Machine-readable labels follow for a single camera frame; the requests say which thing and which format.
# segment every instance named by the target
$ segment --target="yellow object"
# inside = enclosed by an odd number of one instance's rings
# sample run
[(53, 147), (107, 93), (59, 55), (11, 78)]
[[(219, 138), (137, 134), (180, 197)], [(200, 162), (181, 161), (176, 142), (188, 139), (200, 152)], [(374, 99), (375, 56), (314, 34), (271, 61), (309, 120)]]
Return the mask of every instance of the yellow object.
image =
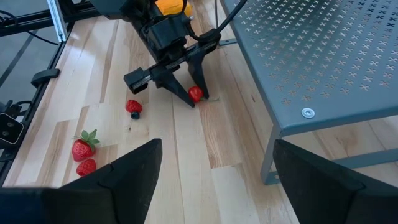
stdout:
[[(180, 13), (183, 5), (182, 0), (158, 0), (155, 3), (163, 16)], [(188, 17), (192, 16), (192, 6), (189, 2), (184, 13)]]

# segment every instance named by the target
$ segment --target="strawberry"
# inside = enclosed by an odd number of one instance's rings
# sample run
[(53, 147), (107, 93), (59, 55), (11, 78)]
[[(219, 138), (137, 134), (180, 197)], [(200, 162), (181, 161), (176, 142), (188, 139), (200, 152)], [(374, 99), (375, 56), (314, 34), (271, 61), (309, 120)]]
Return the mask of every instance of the strawberry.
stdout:
[(132, 119), (139, 119), (139, 113), (142, 111), (142, 106), (135, 100), (128, 100), (126, 103), (126, 111), (131, 114)]
[(138, 112), (141, 113), (142, 106), (135, 100), (128, 100), (126, 103), (126, 111), (129, 113)]
[(80, 177), (83, 177), (94, 172), (96, 169), (97, 164), (95, 163), (95, 160), (87, 159), (79, 164), (79, 166), (76, 168), (76, 173), (79, 174)]
[(188, 95), (194, 103), (198, 103), (203, 97), (203, 91), (198, 86), (193, 86), (188, 90)]
[(95, 144), (100, 143), (100, 141), (95, 138), (96, 132), (97, 129), (89, 134), (87, 131), (81, 132), (80, 138), (77, 139), (72, 146), (73, 160), (80, 162), (95, 154)]

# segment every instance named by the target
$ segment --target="wooden table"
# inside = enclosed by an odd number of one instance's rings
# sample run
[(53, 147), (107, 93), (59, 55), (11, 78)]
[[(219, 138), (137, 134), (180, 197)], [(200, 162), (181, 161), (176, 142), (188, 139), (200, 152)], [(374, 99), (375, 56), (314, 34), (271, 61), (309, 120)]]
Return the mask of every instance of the wooden table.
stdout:
[[(213, 1), (194, 1), (193, 8), (197, 33), (215, 26)], [(223, 38), (231, 36), (226, 30)], [(77, 179), (73, 137), (96, 128), (100, 167), (162, 139), (147, 223), (298, 223), (282, 186), (260, 180), (272, 123), (239, 47), (219, 48), (205, 58), (210, 95), (220, 100), (195, 109), (153, 83), (130, 93), (123, 75), (153, 63), (130, 24), (104, 17), (77, 22), (57, 65), (62, 72), (50, 81), (4, 186), (59, 187)], [(193, 85), (186, 65), (175, 74), (185, 88)], [(125, 112), (128, 99), (142, 103), (140, 120)], [(397, 136), (393, 117), (286, 139), (337, 159), (397, 147)], [(398, 186), (396, 163), (359, 171)]]

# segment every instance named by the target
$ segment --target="screw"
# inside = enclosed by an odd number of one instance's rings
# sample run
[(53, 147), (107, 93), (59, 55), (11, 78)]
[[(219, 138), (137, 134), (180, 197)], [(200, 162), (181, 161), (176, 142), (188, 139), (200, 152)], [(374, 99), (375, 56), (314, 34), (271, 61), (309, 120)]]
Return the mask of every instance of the screw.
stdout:
[(301, 115), (303, 115), (304, 118), (311, 119), (315, 116), (315, 111), (311, 108), (304, 108), (301, 111)]

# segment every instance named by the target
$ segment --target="blueberry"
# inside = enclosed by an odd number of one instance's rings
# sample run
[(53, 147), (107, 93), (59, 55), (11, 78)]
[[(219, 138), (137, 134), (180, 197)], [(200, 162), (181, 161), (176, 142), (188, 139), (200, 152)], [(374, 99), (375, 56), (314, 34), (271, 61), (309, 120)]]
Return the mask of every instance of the blueberry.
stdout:
[(137, 111), (131, 113), (132, 119), (139, 119), (139, 113)]

